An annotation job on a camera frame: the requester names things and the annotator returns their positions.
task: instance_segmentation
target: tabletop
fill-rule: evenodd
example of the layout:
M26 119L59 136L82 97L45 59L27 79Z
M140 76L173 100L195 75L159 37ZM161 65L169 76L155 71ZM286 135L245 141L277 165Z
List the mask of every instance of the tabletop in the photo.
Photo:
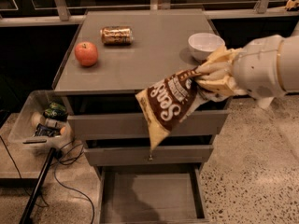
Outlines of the tabletop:
M129 46L107 46L101 41L105 26L130 26L134 42ZM60 94L136 93L197 62L188 50L195 33L214 33L201 9L138 11L89 11L75 45L93 42L99 53L97 64L81 66L74 47L58 79Z

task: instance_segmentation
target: drawer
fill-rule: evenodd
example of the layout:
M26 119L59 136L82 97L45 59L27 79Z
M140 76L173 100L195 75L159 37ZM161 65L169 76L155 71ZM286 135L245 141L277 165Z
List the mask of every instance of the drawer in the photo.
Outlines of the drawer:
M195 111L180 123L171 136L218 134L227 110ZM74 115L68 122L78 139L119 139L149 137L143 113Z
M97 223L210 223L194 164L100 168Z
M213 136L168 137L150 156L150 140L87 141L84 153L91 166L121 166L161 163L206 162L212 151Z

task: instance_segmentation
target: can lying on its side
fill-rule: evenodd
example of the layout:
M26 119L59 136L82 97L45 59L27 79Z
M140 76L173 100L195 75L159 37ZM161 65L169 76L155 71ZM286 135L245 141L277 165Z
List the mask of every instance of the can lying on its side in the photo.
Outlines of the can lying on its side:
M133 42L129 26L107 26L101 29L101 39L105 45L130 45Z

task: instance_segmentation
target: black metal pole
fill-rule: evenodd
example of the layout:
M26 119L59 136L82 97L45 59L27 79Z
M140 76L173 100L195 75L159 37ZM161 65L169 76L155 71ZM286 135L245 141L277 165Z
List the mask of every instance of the black metal pole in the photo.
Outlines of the black metal pole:
M50 164L55 156L55 153L56 153L56 149L52 147L48 153L46 160L45 160L44 166L39 174L39 177L36 182L36 187L35 187L34 191L31 193L30 199L29 199L29 201L26 205L26 208L22 214L21 220L19 222L20 224L31 223L30 215L32 213L32 210L35 207L36 199L39 195L39 191L40 191L40 189L44 183L44 180L47 176L48 170L50 168Z

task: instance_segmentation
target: brown chip bag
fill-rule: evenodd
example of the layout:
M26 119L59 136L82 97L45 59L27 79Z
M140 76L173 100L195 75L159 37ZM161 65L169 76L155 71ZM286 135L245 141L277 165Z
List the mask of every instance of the brown chip bag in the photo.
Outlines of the brown chip bag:
M148 123L150 151L199 105L208 101L192 80L199 75L194 70L177 72L135 96Z

